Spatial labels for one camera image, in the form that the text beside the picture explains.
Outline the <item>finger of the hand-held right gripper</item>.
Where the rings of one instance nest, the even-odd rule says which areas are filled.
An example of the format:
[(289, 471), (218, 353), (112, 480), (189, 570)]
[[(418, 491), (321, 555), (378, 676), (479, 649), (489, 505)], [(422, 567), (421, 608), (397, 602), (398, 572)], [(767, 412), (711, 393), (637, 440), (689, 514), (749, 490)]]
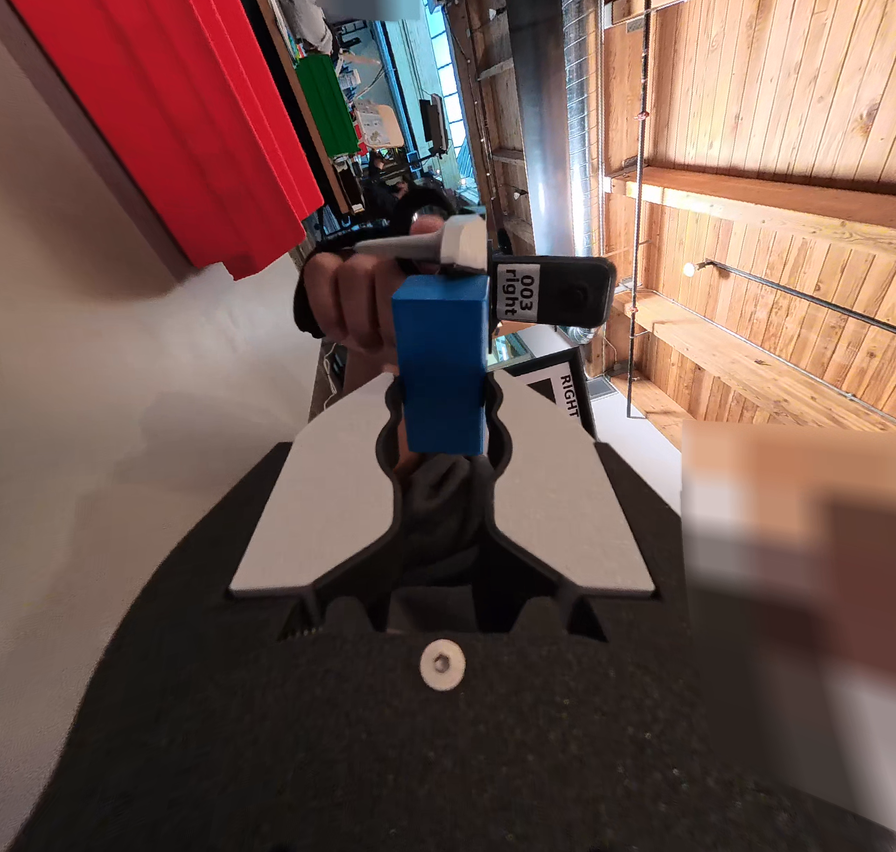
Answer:
[(362, 240), (351, 255), (395, 263), (404, 277), (425, 274), (429, 269), (434, 275), (448, 277), (487, 276), (487, 223), (475, 214), (457, 215), (432, 232)]

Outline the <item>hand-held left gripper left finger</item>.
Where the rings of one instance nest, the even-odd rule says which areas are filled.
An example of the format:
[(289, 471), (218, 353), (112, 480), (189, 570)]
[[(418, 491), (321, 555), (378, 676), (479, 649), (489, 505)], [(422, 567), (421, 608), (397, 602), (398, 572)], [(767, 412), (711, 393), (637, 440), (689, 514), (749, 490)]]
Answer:
[(399, 488), (389, 465), (396, 376), (344, 396), (296, 436), (243, 557), (235, 597), (323, 593), (392, 540)]

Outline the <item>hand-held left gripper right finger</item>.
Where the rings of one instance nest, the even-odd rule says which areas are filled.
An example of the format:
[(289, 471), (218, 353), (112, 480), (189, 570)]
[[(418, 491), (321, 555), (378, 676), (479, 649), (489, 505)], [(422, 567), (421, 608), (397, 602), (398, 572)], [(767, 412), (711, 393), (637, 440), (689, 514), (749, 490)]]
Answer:
[(495, 484), (497, 532), (563, 598), (651, 596), (655, 584), (594, 439), (521, 378), (490, 378), (495, 427), (509, 439)]

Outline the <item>red plastic bin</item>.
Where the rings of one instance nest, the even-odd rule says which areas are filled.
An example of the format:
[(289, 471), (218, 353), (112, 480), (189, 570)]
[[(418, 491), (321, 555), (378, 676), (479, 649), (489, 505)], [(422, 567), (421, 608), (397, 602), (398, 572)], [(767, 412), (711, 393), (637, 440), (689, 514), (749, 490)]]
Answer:
[(197, 268), (252, 276), (323, 204), (240, 0), (9, 0)]

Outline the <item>person's right hand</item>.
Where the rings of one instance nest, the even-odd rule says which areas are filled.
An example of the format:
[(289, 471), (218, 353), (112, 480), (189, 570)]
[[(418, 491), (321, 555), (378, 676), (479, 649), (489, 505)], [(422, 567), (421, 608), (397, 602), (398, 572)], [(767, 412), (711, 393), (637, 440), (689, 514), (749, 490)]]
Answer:
[(392, 296), (409, 277), (394, 260), (355, 253), (315, 255), (302, 275), (325, 337), (352, 353), (397, 363)]

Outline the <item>printed marker board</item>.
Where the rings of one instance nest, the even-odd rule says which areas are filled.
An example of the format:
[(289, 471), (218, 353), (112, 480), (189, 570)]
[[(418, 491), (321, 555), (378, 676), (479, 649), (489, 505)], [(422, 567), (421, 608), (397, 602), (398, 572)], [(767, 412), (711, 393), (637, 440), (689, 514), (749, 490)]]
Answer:
[(570, 348), (528, 360), (513, 360), (488, 368), (490, 373), (507, 373), (561, 408), (576, 419), (597, 442), (588, 377), (579, 349)]

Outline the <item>green box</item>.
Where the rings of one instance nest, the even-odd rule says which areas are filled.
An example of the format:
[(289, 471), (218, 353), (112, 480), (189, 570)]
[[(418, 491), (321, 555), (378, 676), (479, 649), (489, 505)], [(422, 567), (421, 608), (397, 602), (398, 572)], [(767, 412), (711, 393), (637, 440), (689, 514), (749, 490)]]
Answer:
[(357, 132), (330, 56), (307, 54), (297, 61), (296, 74), (327, 157), (356, 155)]

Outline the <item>silver ventilation duct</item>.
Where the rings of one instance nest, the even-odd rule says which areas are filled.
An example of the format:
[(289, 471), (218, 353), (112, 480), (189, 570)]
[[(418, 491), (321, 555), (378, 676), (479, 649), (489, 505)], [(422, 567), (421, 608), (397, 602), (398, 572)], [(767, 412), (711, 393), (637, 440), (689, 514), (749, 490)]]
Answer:
[(599, 255), (603, 0), (505, 0), (505, 6), (535, 250)]

